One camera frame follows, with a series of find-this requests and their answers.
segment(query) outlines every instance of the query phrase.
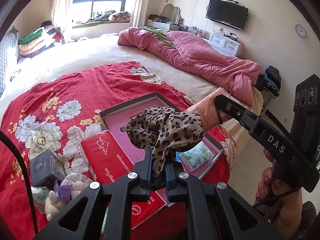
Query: camera lens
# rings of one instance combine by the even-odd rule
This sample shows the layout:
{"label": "camera lens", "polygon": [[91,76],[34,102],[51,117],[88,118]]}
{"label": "camera lens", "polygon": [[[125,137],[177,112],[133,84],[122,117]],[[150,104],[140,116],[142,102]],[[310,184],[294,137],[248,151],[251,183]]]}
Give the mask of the camera lens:
{"label": "camera lens", "polygon": [[309,102],[309,104],[312,103],[313,97],[314,97],[313,88],[310,88],[310,89],[309,89],[309,92],[308,92],[308,102]]}
{"label": "camera lens", "polygon": [[304,89],[301,94],[301,103],[300,103],[301,106],[304,106],[304,104],[306,103],[306,98],[307,98],[307,92]]}
{"label": "camera lens", "polygon": [[296,95],[296,100],[295,100],[295,104],[297,105],[299,103],[299,100],[300,100],[300,95],[299,93]]}

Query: white drawer cabinet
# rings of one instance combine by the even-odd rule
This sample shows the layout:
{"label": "white drawer cabinet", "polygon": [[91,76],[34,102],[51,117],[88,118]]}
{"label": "white drawer cabinet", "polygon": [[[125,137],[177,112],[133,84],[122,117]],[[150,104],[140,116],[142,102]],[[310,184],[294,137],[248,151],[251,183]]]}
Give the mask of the white drawer cabinet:
{"label": "white drawer cabinet", "polygon": [[244,49],[244,46],[239,42],[236,42],[217,33],[211,33],[208,43],[219,52],[223,51],[225,52],[223,53],[224,55],[229,56],[240,57]]}

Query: green pillow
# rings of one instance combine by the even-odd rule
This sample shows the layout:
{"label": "green pillow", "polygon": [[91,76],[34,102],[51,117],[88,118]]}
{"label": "green pillow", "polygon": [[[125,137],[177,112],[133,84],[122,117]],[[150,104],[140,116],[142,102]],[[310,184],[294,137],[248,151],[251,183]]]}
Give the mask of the green pillow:
{"label": "green pillow", "polygon": [[29,35],[25,36],[24,38],[18,40],[18,44],[27,44],[30,41],[33,41],[35,38],[39,37],[44,31],[44,28],[39,28],[35,30],[33,33],[30,33]]}

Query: screw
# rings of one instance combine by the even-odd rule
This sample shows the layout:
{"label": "screw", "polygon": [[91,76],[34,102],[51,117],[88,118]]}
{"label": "screw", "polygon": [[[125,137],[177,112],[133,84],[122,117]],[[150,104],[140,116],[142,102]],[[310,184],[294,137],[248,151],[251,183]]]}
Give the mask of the screw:
{"label": "screw", "polygon": [[128,178],[129,179],[135,179],[136,177],[138,177],[138,174],[135,172],[130,172],[128,173]]}
{"label": "screw", "polygon": [[186,172],[182,172],[182,173],[179,174],[179,177],[180,177],[181,179],[187,179],[187,178],[189,177],[189,174],[186,173]]}
{"label": "screw", "polygon": [[224,182],[218,182],[217,183],[217,187],[219,189],[226,189],[227,188],[227,184],[225,184]]}
{"label": "screw", "polygon": [[96,181],[90,183],[90,188],[92,188],[92,189],[96,189],[99,186],[100,186],[100,183],[98,183]]}

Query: television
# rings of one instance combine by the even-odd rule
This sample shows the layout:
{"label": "television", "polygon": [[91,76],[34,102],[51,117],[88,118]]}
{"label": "television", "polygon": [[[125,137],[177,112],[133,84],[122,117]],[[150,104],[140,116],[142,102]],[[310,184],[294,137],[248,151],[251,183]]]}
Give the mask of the television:
{"label": "television", "polygon": [[243,31],[249,9],[233,2],[210,0],[206,18]]}

